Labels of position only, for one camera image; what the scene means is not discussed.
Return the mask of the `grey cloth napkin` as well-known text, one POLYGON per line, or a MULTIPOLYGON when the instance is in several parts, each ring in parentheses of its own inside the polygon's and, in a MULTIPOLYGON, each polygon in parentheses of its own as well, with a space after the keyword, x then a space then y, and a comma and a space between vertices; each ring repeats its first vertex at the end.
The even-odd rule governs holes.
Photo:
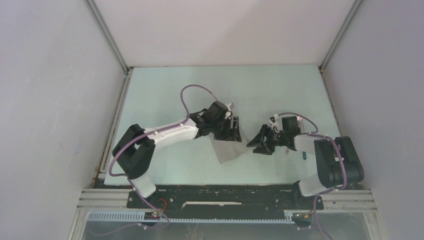
POLYGON ((213 134, 209 135, 212 147, 220 164, 236 160, 240 156, 252 152, 252 149, 247 147, 249 140, 242 129, 240 130, 240 136, 242 142, 215 140, 213 134))

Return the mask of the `fork with pink handle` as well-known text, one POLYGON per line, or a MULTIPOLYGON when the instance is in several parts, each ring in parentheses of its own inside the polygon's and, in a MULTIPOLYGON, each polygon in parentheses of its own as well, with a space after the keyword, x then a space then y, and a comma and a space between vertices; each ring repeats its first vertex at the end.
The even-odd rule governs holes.
MULTIPOLYGON (((302 131, 303 129, 304 129, 304 127, 303 127, 303 124, 302 124, 302 120, 303 120, 303 118, 302 117, 300 117, 300 116, 297 116, 296 117, 296 119, 297 119, 297 125, 298 125, 298 127, 300 128, 300 130, 302 131)), ((286 155, 288 155, 289 153, 290 153, 290 149, 289 148, 287 148, 286 150, 285 150, 285 154, 286 155)))

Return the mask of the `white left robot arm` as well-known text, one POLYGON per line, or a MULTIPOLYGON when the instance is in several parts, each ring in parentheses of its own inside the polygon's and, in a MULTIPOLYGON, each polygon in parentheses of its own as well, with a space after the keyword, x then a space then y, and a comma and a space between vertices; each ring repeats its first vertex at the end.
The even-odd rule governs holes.
POLYGON ((153 208, 158 202, 156 186, 148 176, 148 170, 156 150, 169 145, 195 140, 213 135, 216 141, 242 142, 239 128, 239 118, 235 116, 234 104, 222 103, 218 100, 209 108, 189 113, 180 122, 155 128, 141 128, 138 124, 131 125, 115 145, 108 174, 114 164, 123 170, 124 176, 133 190, 139 194, 138 201, 145 208, 153 208))

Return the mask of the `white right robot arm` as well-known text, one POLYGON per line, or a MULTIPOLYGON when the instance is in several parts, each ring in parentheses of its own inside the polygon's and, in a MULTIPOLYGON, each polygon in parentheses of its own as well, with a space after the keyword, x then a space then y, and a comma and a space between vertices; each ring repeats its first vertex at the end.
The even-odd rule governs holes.
POLYGON ((283 112, 270 117, 258 134, 246 145, 255 154, 272 155, 276 147, 305 152, 315 156, 316 173, 297 182, 298 191, 291 194, 291 204, 304 209, 311 196, 343 190, 364 180, 365 171, 350 137, 319 134, 318 126, 304 132, 300 125, 307 117, 283 112))

